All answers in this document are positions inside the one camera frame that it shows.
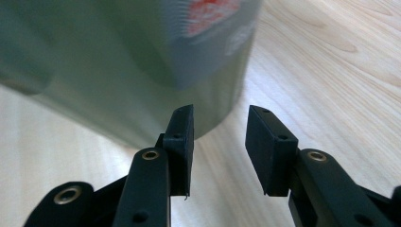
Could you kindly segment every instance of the wooden surface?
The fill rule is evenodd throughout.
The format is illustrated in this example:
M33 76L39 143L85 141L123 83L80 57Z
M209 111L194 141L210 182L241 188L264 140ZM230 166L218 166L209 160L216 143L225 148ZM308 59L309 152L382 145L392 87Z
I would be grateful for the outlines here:
M263 196L244 147L250 104L389 197L401 184L400 12L399 0L265 1L241 98L196 141L191 197L172 199L172 225L293 225L287 198ZM122 177L136 151L5 88L0 115L0 226L21 226L56 185Z

